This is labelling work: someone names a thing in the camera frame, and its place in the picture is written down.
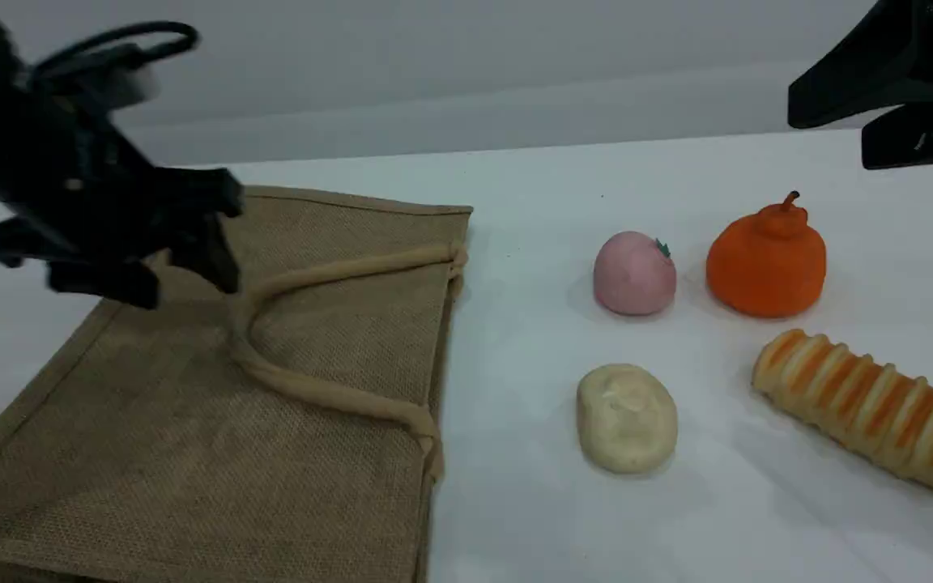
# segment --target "white tabletop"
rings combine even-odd
[[[749,389],[758,351],[803,327],[933,384],[933,167],[867,172],[858,132],[808,132],[448,155],[241,164],[246,184],[471,204],[433,507],[436,582],[933,581],[933,494],[874,469]],[[821,301],[754,321],[704,287],[730,221],[799,204],[829,248]],[[651,318],[592,299],[615,232],[673,252],[676,301]],[[0,268],[0,410],[92,308]],[[578,379],[648,368],[679,408],[679,445],[648,479],[582,457]]]

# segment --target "bread loaf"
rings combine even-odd
[[[763,348],[752,386],[874,464],[933,487],[933,387],[925,377],[790,330]]]

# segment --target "burlap tote bag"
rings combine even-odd
[[[0,581],[425,578],[471,209],[245,196],[238,301],[159,266],[0,416]]]

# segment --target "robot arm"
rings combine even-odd
[[[141,49],[116,44],[151,32],[178,40]],[[162,168],[110,121],[144,99],[147,64],[189,51],[183,23],[141,23],[94,36],[34,67],[16,58],[0,26],[0,262],[49,267],[49,287],[153,309],[158,280],[143,259],[170,251],[172,265],[236,292],[240,271],[218,214],[241,213],[228,171]]]
[[[933,164],[933,0],[878,0],[790,86],[788,122],[815,128],[900,106],[863,128],[867,169]]]

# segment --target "rope handle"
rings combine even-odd
[[[449,279],[452,280],[451,294],[456,296],[462,288],[462,267],[467,263],[466,251],[459,245],[434,245],[389,255],[326,263],[326,265],[292,270],[292,272],[271,277],[238,296],[236,302],[232,304],[230,354],[236,364],[240,365],[240,368],[243,368],[250,377],[254,377],[255,380],[285,398],[405,425],[423,450],[425,474],[433,480],[438,480],[445,472],[445,458],[441,452],[441,433],[437,429],[437,422],[425,406],[385,398],[385,396],[371,394],[340,383],[316,379],[308,374],[281,368],[267,361],[262,354],[258,353],[257,348],[252,346],[249,340],[249,329],[262,310],[262,306],[277,296],[289,294],[296,289],[445,262],[451,263],[449,266]]]

